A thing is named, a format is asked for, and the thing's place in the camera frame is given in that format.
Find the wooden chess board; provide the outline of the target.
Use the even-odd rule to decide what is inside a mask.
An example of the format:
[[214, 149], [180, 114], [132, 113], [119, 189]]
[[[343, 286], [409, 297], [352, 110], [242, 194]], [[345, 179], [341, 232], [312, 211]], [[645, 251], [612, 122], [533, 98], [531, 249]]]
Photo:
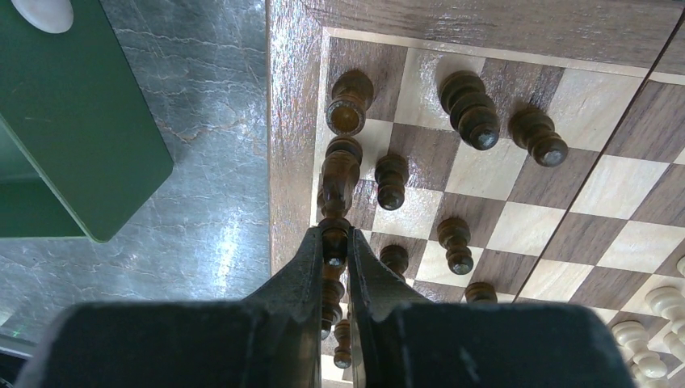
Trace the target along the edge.
[[572, 302], [638, 321], [673, 387], [684, 287], [684, 5], [678, 1], [269, 1], [271, 269], [321, 220], [326, 109], [374, 87], [349, 222], [406, 281], [463, 301]]

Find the dark chess pawn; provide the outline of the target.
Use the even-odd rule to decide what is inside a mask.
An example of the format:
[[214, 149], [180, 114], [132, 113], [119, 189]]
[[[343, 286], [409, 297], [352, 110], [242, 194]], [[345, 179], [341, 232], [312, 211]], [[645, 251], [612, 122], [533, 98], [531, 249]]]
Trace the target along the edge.
[[341, 268], [347, 262], [347, 240], [351, 224], [345, 218], [326, 217], [318, 224], [321, 229], [324, 263]]

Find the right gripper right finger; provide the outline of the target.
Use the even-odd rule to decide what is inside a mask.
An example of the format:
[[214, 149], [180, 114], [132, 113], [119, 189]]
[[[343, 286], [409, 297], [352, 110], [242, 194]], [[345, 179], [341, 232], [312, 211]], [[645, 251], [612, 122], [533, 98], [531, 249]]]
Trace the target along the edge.
[[364, 234], [348, 234], [352, 370], [356, 387], [411, 387], [403, 309], [430, 300], [377, 259]]

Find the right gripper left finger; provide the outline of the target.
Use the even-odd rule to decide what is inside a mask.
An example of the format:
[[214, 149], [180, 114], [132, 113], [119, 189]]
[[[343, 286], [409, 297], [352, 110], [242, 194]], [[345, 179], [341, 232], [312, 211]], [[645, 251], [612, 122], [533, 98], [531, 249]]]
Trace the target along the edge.
[[294, 257], [244, 301], [254, 320], [244, 386], [319, 387], [321, 231], [309, 228]]

